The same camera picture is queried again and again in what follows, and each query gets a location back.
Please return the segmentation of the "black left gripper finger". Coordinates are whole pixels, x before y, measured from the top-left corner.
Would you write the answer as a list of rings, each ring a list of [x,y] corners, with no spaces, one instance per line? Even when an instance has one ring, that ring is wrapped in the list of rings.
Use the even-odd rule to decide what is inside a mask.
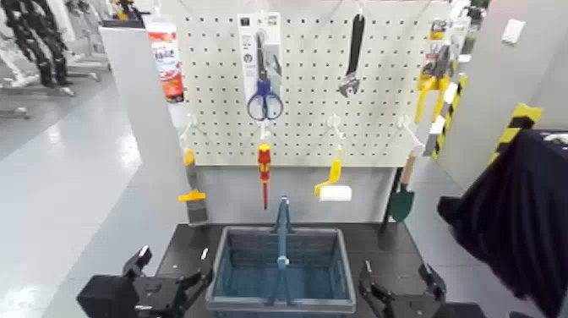
[[[143,277],[143,269],[150,263],[152,253],[149,245],[144,245],[130,257],[123,266],[123,275],[129,278]]]
[[[188,310],[200,295],[210,286],[213,277],[213,260],[209,257],[209,248],[204,248],[200,255],[200,268],[190,277],[180,278],[179,287],[183,291],[184,298],[178,306],[178,310]]]

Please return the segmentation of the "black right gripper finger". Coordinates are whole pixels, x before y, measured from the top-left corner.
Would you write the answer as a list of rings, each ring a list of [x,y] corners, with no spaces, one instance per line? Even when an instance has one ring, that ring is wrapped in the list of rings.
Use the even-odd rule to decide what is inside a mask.
[[[441,275],[427,263],[418,268],[418,273],[427,286],[426,293],[433,295],[436,301],[445,302],[446,284]]]
[[[358,276],[358,291],[369,308],[378,318],[393,318],[392,301],[394,294],[376,283],[372,279],[372,267],[369,260],[365,260]]]

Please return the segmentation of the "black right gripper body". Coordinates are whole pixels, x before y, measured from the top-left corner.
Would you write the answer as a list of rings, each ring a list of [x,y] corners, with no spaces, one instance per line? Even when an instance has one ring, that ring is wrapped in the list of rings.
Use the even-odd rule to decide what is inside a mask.
[[[432,299],[402,299],[391,305],[396,318],[486,318],[476,303],[438,302]]]

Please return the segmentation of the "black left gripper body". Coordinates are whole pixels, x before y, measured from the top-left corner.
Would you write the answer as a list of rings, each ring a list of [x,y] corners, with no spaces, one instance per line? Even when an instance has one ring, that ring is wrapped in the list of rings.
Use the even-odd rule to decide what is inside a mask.
[[[94,275],[76,300],[91,318],[180,317],[185,292],[169,277]]]

